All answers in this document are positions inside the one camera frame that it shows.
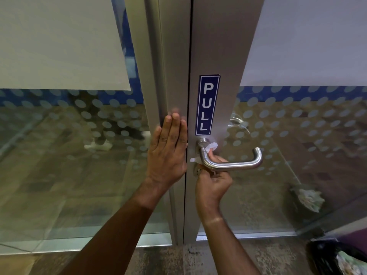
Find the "glass door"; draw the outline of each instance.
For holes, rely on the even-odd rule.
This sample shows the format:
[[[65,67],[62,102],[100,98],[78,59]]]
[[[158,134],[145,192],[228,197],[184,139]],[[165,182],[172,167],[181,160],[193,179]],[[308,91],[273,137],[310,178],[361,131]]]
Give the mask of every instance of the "glass door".
[[[284,13],[276,1],[263,1],[193,0],[188,158],[197,156],[200,138],[218,143],[216,153],[229,162],[251,161],[256,147],[263,156],[256,169],[231,171],[233,185],[221,202],[223,216],[238,238],[304,233],[367,192],[367,81],[346,72],[340,79],[326,78],[312,65],[291,62],[302,50],[287,53],[297,46],[276,41],[280,39],[271,31],[291,32],[287,18],[292,14]],[[344,8],[353,14],[349,6]],[[306,22],[306,17],[311,19],[310,11],[302,13]],[[309,28],[297,34],[300,40],[312,41],[315,35]],[[284,44],[290,45],[287,50]],[[348,54],[354,47],[343,48]],[[320,59],[317,48],[307,52],[313,60]],[[337,48],[330,52],[338,54]],[[276,67],[272,56],[278,60]],[[319,62],[330,68],[329,63]],[[342,60],[335,64],[344,68]],[[207,76],[220,79],[203,80]],[[203,95],[213,93],[216,83],[217,94],[206,96],[203,103]],[[185,242],[206,239],[195,210],[196,179],[195,163],[190,163]],[[344,214],[328,228],[364,217],[363,210],[352,211],[353,220]]]
[[[0,253],[78,250],[145,176],[161,117],[146,6],[7,0],[0,11]],[[138,246],[175,242],[167,194]]]

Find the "left hand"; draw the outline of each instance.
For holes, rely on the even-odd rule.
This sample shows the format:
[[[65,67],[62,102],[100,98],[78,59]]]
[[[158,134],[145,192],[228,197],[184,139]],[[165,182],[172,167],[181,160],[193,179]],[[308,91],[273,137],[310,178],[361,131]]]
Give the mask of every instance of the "left hand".
[[[147,178],[167,191],[186,172],[187,123],[180,115],[166,116],[158,126],[148,150]]]

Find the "white tissue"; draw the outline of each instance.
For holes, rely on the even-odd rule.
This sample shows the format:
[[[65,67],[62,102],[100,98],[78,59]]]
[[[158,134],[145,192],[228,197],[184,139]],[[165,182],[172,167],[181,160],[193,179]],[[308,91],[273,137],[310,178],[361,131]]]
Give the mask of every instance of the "white tissue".
[[[208,146],[205,148],[205,150],[206,150],[207,152],[209,152],[209,150],[210,150],[211,148],[213,148],[213,150],[215,150],[217,147],[218,147],[218,144],[217,144],[217,143],[210,143],[210,144],[208,144]],[[199,156],[197,156],[197,157],[195,157],[195,158],[191,158],[191,159],[190,159],[190,162],[196,162],[196,163],[199,163],[199,164],[203,164],[203,163],[201,162],[200,155],[199,155]]]

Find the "right hand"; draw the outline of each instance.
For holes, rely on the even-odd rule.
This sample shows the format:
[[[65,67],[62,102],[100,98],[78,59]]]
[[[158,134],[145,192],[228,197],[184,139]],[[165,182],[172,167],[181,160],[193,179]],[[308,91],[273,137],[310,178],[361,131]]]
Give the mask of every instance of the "right hand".
[[[217,163],[228,162],[214,155],[213,149],[209,150],[209,158]],[[201,173],[196,182],[196,209],[201,221],[220,216],[219,203],[228,188],[232,185],[232,178],[228,172],[217,172],[215,175],[200,165]]]

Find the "black bag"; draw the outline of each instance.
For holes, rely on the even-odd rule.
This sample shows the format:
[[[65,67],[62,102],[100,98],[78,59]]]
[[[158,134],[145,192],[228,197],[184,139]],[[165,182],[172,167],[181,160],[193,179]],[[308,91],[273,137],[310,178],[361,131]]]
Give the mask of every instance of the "black bag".
[[[361,250],[337,241],[313,241],[307,245],[309,259],[313,262],[320,275],[343,275],[339,269],[337,254],[344,251],[348,255],[367,263],[367,256]]]

